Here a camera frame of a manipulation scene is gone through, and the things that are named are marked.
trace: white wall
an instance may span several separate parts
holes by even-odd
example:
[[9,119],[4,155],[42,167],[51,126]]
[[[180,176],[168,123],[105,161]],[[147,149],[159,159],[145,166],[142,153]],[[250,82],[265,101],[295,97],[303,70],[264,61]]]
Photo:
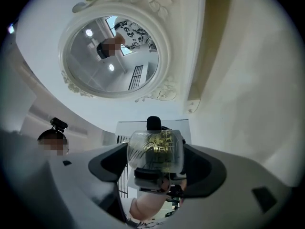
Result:
[[[207,3],[212,28],[224,10]],[[207,81],[199,78],[201,103],[189,115],[192,143],[251,158],[296,186],[305,157],[304,48],[289,18],[274,0],[232,0],[218,51],[208,45]]]
[[147,75],[146,75],[146,80],[148,80],[152,75],[154,74],[155,70],[157,68],[157,65],[154,63],[149,62],[148,63],[148,69],[147,69]]
[[130,81],[132,79],[132,70],[128,70],[126,73],[121,73],[107,88],[112,92],[123,92],[129,88]]
[[112,132],[103,132],[103,146],[109,146],[117,143],[117,135]]
[[128,187],[128,197],[129,198],[137,198],[137,189],[134,189],[132,187]]
[[144,84],[146,82],[147,72],[148,72],[148,63],[145,63],[142,68],[139,86],[141,86],[142,84]]
[[13,69],[11,43],[14,35],[5,39],[0,54],[0,129],[20,131],[23,120],[36,99],[35,93]]
[[[102,32],[99,28],[92,26],[85,27],[93,30],[93,37],[101,42]],[[89,49],[87,45],[91,43],[91,38],[85,35],[85,29],[74,38],[71,53],[68,54],[67,64],[74,75],[76,75],[84,84],[88,84],[97,90],[106,90],[108,86],[123,73],[123,69],[116,57],[109,57],[97,60],[96,48]],[[114,70],[109,69],[109,65],[114,66]]]
[[159,56],[157,52],[139,51],[122,57],[122,63],[126,69],[134,69],[135,66],[147,64],[148,62],[158,65]]

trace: ornate mirror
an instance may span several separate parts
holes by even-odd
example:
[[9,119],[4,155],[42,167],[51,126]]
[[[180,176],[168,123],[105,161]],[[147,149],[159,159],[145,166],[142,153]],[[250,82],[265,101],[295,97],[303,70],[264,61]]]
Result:
[[164,80],[169,57],[162,26],[131,4],[113,2],[79,12],[60,42],[64,80],[85,96],[144,97]]

